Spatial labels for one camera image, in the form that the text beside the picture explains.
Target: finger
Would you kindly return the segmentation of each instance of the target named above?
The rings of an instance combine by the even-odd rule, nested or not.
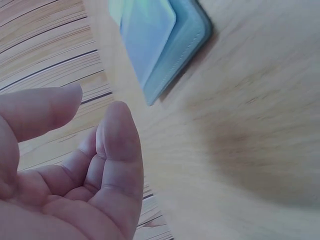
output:
[[[144,175],[139,135],[123,102],[111,104],[99,124],[96,151],[106,161],[101,190],[89,203],[105,213],[125,239],[132,239],[141,212]]]
[[[65,196],[68,192],[84,184],[90,162],[96,155],[97,127],[79,145],[70,158],[61,165],[43,166],[36,171],[42,176],[51,194]]]
[[[67,124],[81,99],[79,84],[19,91],[0,96],[0,116],[22,142]]]
[[[18,142],[68,123],[82,98],[79,85],[0,95],[0,198],[10,198],[17,183]]]
[[[90,163],[83,186],[94,195],[101,189],[106,159],[95,155]]]

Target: light blue leather wallet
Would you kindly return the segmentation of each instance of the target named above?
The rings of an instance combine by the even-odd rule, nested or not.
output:
[[[209,39],[212,23],[196,0],[109,3],[146,102],[151,106]]]

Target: palm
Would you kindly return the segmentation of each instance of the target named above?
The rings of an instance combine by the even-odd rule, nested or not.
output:
[[[78,108],[74,103],[70,106],[67,108]],[[5,131],[7,137],[3,144],[8,144],[5,147],[11,157],[19,156],[18,141],[50,130],[38,128],[39,132],[32,131],[34,135],[29,137],[28,131],[35,120],[29,122],[30,128],[24,131],[23,124],[10,124],[13,113],[8,109],[1,111],[0,106],[0,114],[5,120],[3,124],[0,121],[0,130]],[[52,129],[70,120],[66,115],[61,122],[60,116],[55,117],[57,125]],[[10,129],[1,128],[6,122]],[[1,239],[133,238],[141,210],[143,166],[139,137],[123,103],[111,106],[98,128],[93,129],[70,159],[61,165],[17,173],[17,163],[1,161],[7,168],[0,174]]]

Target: hand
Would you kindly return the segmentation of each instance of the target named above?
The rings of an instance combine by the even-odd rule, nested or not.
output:
[[[0,239],[131,240],[143,194],[140,140],[122,102],[61,165],[17,173],[18,142],[67,124],[81,87],[0,96]]]

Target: wooden floor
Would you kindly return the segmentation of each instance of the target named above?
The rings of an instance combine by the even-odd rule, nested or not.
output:
[[[67,158],[114,97],[81,0],[0,0],[0,93],[72,82],[83,89],[75,118],[21,143],[19,170]],[[134,239],[173,239],[147,183]]]

